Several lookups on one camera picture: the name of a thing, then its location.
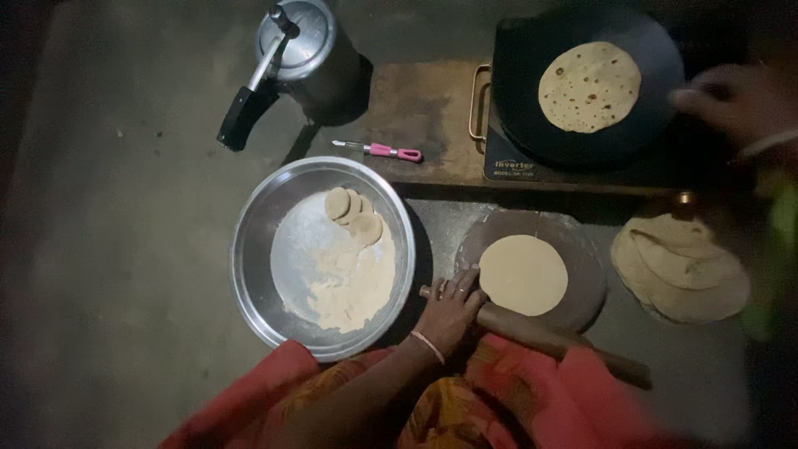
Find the vegetable peeler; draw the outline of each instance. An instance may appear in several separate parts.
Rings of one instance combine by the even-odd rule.
[[[372,156],[395,157],[396,159],[404,159],[405,161],[421,162],[421,151],[417,149],[395,149],[378,143],[366,145],[360,142],[347,141],[333,141],[333,145],[360,150]]]

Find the bracelet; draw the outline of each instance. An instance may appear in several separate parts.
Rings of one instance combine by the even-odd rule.
[[[797,138],[798,138],[798,129],[791,129],[789,131],[784,131],[783,133],[773,134],[772,136],[768,136],[765,137],[764,139],[755,141],[751,145],[745,147],[742,151],[740,151],[740,155],[737,157],[735,161],[739,162],[745,159],[749,159],[750,157],[754,157],[757,154],[762,153],[766,149],[772,148],[776,145],[787,143]]]
[[[426,343],[427,346],[429,346],[429,348],[432,349],[433,352],[435,352],[435,357],[438,358],[438,360],[440,361],[440,364],[444,365],[444,366],[446,365],[446,359],[444,359],[444,355],[441,354],[440,351],[438,351],[438,348],[435,348],[435,345],[433,344],[433,342],[427,340],[427,337],[423,336],[420,332],[417,332],[417,331],[410,331],[410,335],[412,335],[412,336],[418,338],[419,340],[423,341],[424,343]]]

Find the hand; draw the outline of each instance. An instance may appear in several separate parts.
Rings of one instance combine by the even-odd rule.
[[[427,307],[414,330],[427,337],[444,357],[457,349],[468,326],[488,298],[482,290],[472,291],[479,274],[478,268],[460,270],[442,293],[443,279],[436,280],[429,288]]]
[[[798,129],[798,93],[778,70],[718,66],[696,76],[671,102],[724,131],[741,148]]]

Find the gray floor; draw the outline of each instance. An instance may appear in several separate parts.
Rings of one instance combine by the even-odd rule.
[[[556,3],[341,0],[336,11],[379,64],[487,60],[498,18]],[[305,121],[283,99],[246,151],[215,143],[254,69],[264,10],[252,0],[57,6],[0,239],[2,412],[13,417],[3,445],[153,446],[267,354],[233,301],[227,249],[243,202]],[[323,129],[311,155],[329,151],[330,133],[340,130]],[[488,205],[409,203],[436,274],[449,274],[464,228],[443,217],[468,222]],[[588,226],[604,248],[616,231]],[[681,435],[743,439],[737,325],[661,324],[611,270],[608,279],[588,336],[651,366],[656,388],[642,397],[652,412]]]

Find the wooden rolling pin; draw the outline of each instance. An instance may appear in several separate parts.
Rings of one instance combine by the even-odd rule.
[[[429,287],[422,286],[419,294],[424,298],[429,297]],[[540,318],[521,315],[508,308],[487,302],[476,314],[476,322],[498,336],[513,340],[537,352],[542,352],[558,361],[565,357],[569,348],[586,346],[604,361],[607,370],[616,379],[643,390],[650,390],[652,387],[651,370],[646,365],[602,351],[580,334],[557,328],[547,324]]]

